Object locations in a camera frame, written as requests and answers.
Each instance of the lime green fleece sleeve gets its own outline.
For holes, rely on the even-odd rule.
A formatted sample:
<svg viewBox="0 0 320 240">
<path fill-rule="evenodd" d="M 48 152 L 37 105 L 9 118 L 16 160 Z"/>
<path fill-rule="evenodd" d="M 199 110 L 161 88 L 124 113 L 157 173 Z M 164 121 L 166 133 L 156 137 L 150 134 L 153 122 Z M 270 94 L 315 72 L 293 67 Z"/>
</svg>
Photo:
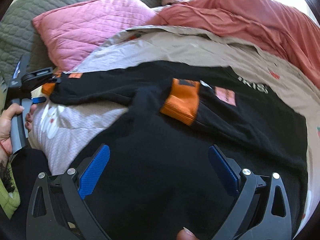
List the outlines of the lime green fleece sleeve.
<svg viewBox="0 0 320 240">
<path fill-rule="evenodd" d="M 8 218 L 11 219 L 13 213 L 17 210 L 18 206 L 20 205 L 20 195 L 13 177 L 10 163 L 8 164 L 8 169 L 12 178 L 12 183 L 14 185 L 14 191 L 8 193 L 2 181 L 0 180 L 0 205 L 6 213 L 6 215 L 8 216 Z"/>
</svg>

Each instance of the quilted pink pillow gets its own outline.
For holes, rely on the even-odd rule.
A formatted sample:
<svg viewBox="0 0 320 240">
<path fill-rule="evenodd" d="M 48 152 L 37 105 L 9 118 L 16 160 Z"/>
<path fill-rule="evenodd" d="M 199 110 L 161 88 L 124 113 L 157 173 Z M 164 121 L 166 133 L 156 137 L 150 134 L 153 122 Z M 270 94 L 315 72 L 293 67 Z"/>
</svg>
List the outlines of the quilted pink pillow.
<svg viewBox="0 0 320 240">
<path fill-rule="evenodd" d="M 113 34 L 155 15 L 140 0 L 90 0 L 45 12 L 32 22 L 51 61 L 69 71 Z"/>
</svg>

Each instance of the red string bracelet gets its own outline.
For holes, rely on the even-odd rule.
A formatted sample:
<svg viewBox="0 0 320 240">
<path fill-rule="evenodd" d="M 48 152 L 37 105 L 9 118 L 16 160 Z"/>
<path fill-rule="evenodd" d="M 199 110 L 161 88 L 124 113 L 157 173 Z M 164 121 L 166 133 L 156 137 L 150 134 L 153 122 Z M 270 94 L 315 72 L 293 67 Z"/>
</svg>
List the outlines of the red string bracelet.
<svg viewBox="0 0 320 240">
<path fill-rule="evenodd" d="M 1 147 L 2 147 L 2 149 L 4 150 L 4 152 L 6 153 L 6 155 L 8 156 L 8 157 L 10 157 L 10 154 L 7 152 L 7 150 L 4 148 L 4 146 L 2 145 L 2 142 L 0 142 L 0 145 L 1 145 Z"/>
</svg>

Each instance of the black pants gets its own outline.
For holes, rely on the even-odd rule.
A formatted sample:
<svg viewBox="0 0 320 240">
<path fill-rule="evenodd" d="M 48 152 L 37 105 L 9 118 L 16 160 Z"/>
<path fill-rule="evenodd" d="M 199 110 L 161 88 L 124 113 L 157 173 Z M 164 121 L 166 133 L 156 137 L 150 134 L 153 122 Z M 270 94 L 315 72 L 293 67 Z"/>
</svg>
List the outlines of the black pants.
<svg viewBox="0 0 320 240">
<path fill-rule="evenodd" d="M 12 171 L 20 194 L 21 204 L 10 221 L 1 217 L 1 240 L 26 239 L 27 212 L 34 183 L 41 172 L 51 175 L 44 153 L 35 149 L 19 152 L 12 161 Z"/>
</svg>

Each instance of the painted fingernail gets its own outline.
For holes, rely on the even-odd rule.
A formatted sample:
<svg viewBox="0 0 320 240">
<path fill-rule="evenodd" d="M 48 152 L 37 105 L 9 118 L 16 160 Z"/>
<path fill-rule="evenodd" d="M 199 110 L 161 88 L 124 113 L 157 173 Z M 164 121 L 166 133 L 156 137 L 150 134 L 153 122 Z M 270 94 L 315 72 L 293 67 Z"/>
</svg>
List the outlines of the painted fingernail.
<svg viewBox="0 0 320 240">
<path fill-rule="evenodd" d="M 195 236 L 189 229 L 187 229 L 185 227 L 183 227 L 183 229 L 188 235 Z"/>
</svg>

